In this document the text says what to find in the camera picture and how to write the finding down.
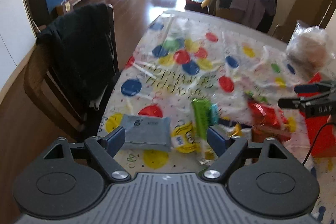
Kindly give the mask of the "red noodle snack bag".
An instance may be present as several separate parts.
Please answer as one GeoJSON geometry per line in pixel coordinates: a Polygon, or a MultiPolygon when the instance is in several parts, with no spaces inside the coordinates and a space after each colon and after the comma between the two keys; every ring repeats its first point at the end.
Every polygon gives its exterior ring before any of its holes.
{"type": "Polygon", "coordinates": [[[291,133],[285,128],[276,110],[268,105],[248,99],[248,107],[251,112],[254,132],[272,136],[290,137],[291,133]]]}

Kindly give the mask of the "red cardboard box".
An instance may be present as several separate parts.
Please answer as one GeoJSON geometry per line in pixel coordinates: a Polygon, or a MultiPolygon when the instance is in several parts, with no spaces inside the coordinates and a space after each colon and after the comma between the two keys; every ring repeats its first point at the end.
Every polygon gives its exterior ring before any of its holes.
{"type": "MultiPolygon", "coordinates": [[[[316,73],[308,84],[321,82],[323,80],[322,75],[316,73]]],[[[300,94],[299,97],[312,97],[318,94],[323,93],[303,93],[300,94]]],[[[303,111],[301,112],[305,117],[307,135],[312,145],[311,155],[313,157],[335,157],[335,126],[327,125],[329,115],[306,118],[305,113],[303,111]]]]}

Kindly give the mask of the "grey blue snack packet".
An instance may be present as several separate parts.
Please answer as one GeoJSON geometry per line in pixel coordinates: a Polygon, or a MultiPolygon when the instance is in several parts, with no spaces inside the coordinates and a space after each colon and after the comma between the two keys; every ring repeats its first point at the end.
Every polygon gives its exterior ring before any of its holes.
{"type": "Polygon", "coordinates": [[[121,124],[125,129],[123,150],[141,149],[171,151],[170,118],[141,115],[124,115],[121,124]]]}

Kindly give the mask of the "yellow snack packet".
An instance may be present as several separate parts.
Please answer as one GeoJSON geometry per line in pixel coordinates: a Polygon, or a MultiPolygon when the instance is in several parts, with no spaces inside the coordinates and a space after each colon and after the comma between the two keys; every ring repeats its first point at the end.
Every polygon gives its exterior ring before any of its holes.
{"type": "Polygon", "coordinates": [[[193,123],[189,122],[177,126],[171,133],[171,142],[175,150],[180,153],[195,152],[196,144],[193,123]]]}

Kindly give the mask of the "green white snack packet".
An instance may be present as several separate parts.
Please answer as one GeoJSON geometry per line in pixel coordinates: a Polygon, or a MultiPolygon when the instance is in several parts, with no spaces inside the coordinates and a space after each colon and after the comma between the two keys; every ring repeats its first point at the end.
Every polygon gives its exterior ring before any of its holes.
{"type": "Polygon", "coordinates": [[[207,139],[207,129],[218,124],[219,109],[217,104],[213,104],[205,98],[193,98],[191,101],[194,120],[198,137],[207,139]]]}

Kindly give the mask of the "clear bag of food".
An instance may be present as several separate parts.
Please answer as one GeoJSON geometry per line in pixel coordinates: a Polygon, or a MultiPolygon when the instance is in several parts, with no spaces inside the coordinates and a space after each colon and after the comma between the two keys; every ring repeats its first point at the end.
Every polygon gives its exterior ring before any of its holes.
{"type": "Polygon", "coordinates": [[[326,30],[298,20],[285,52],[302,73],[313,75],[335,61],[333,46],[326,30]]]}

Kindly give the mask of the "colourful birthday plastic tablecloth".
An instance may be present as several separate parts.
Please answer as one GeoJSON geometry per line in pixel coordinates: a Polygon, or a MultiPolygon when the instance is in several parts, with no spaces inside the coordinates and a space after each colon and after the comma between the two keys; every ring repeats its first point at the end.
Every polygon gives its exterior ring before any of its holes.
{"type": "Polygon", "coordinates": [[[252,123],[246,96],[273,106],[291,95],[302,78],[284,53],[248,37],[232,24],[173,14],[159,16],[140,40],[107,103],[98,134],[105,136],[124,115],[170,118],[170,137],[192,122],[196,151],[126,149],[117,161],[133,176],[103,201],[99,223],[277,223],[249,214],[228,184],[202,181],[200,171],[217,156],[199,152],[191,101],[217,104],[221,117],[252,123]]]}

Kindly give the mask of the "wooden chair with black jacket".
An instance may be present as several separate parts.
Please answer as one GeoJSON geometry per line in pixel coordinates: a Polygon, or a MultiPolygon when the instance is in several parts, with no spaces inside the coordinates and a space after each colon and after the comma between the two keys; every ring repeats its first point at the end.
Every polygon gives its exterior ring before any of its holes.
{"type": "Polygon", "coordinates": [[[26,66],[33,104],[76,141],[96,135],[120,77],[113,6],[95,3],[57,17],[26,66]]]}

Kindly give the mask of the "white sideboard cabinet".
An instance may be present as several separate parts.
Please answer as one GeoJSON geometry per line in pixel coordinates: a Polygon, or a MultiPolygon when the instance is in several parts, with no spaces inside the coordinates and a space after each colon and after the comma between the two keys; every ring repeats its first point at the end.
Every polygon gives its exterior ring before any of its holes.
{"type": "Polygon", "coordinates": [[[25,0],[1,0],[1,100],[27,64],[36,35],[25,0]]]}

